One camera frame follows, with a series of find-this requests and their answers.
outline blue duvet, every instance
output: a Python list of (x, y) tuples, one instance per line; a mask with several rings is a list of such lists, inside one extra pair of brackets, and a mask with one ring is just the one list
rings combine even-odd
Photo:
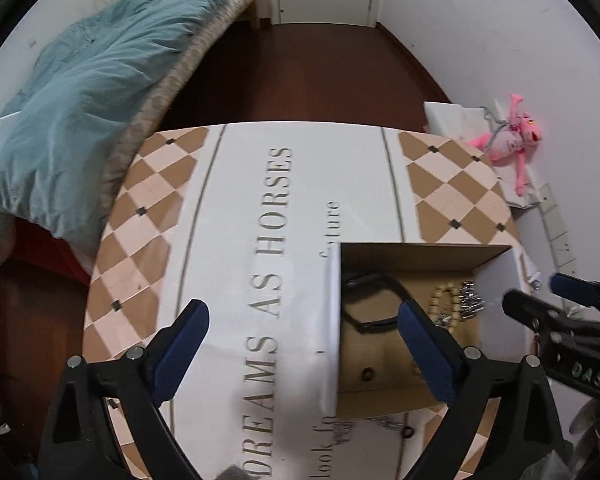
[(0, 240), (18, 216), (95, 254), (106, 213), (104, 163), (178, 54), (226, 0), (120, 0), (65, 30), (41, 53), (2, 115)]

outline cable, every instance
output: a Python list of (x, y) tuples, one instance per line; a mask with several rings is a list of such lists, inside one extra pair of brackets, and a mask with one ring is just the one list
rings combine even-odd
[(344, 304), (344, 295), (346, 292), (357, 289), (362, 285), (369, 284), (381, 285), (382, 288), (386, 288), (394, 293), (400, 300), (405, 303), (411, 301), (413, 298), (411, 294), (395, 279), (388, 276), (384, 272), (374, 270), (373, 272), (366, 272), (360, 274), (354, 278), (349, 278), (342, 282), (341, 297), (340, 297), (340, 311), (342, 317), (361, 334), (367, 333), (383, 333), (395, 330), (398, 327), (397, 316), (389, 317), (387, 319), (379, 319), (376, 321), (359, 321), (355, 319), (351, 314), (347, 312)]
[(496, 136), (507, 126), (510, 125), (509, 121), (507, 120), (498, 120), (496, 118), (496, 116), (494, 115), (494, 113), (489, 110), (486, 106), (481, 106), (480, 107), (481, 110), (484, 110), (484, 119), (487, 121), (493, 121), (494, 123), (496, 123), (498, 125), (498, 127), (493, 131), (493, 133), (491, 134), (491, 139), (489, 139), (489, 142), (487, 142), (487, 146), (484, 149), (485, 153), (489, 153), (490, 149), (491, 149), (491, 145), (493, 144), (493, 141), (496, 140)]

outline wooden floor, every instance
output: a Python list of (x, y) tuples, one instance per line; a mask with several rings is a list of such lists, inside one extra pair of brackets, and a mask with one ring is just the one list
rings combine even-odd
[(331, 121), (422, 131), (426, 82), (377, 29), (234, 25), (209, 51), (161, 130), (243, 121)]
[[(234, 25), (209, 51), (160, 129), (309, 120), (421, 131), (440, 91), (378, 30), (345, 25)], [(0, 399), (37, 454), (66, 359), (80, 351), (87, 287), (27, 264), (0, 267)]]

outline stuffed toy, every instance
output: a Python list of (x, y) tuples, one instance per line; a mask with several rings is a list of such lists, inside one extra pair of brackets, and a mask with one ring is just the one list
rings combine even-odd
[(528, 114), (518, 112), (522, 96), (511, 94), (510, 97), (507, 127), (496, 134), (484, 134), (468, 142), (487, 153), (492, 161), (516, 155), (516, 194), (522, 196), (526, 184), (526, 150), (538, 145), (542, 131)]

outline beige diamond pattern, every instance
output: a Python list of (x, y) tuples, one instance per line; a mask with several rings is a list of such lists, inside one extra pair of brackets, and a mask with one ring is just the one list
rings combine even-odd
[(415, 132), (401, 132), (398, 140), (425, 242), (518, 244), (511, 210), (483, 152)]
[(87, 361), (111, 359), (155, 332), (171, 248), (165, 232), (177, 223), (182, 193), (207, 134), (207, 128), (158, 132), (144, 142), (127, 171), (91, 279), (83, 344)]

